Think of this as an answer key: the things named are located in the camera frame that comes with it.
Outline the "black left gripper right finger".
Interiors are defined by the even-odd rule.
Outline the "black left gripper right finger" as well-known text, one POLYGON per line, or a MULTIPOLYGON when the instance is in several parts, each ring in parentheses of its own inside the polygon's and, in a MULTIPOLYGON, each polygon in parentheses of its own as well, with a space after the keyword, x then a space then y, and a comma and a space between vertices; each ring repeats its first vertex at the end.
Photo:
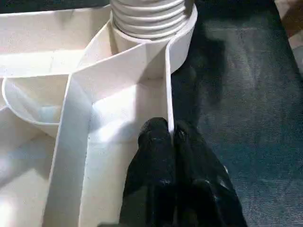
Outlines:
POLYGON ((181 227, 245 227, 242 206, 225 166, 192 125, 174 132, 177 218, 181 227))

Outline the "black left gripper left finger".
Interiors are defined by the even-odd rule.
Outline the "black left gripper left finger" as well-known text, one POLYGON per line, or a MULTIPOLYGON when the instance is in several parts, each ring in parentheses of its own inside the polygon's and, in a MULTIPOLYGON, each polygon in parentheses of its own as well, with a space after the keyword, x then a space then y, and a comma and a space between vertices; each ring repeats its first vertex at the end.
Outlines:
POLYGON ((176 205, 174 149, 164 118, 141 128, 126 175, 119 222, 127 227, 171 227, 176 205))

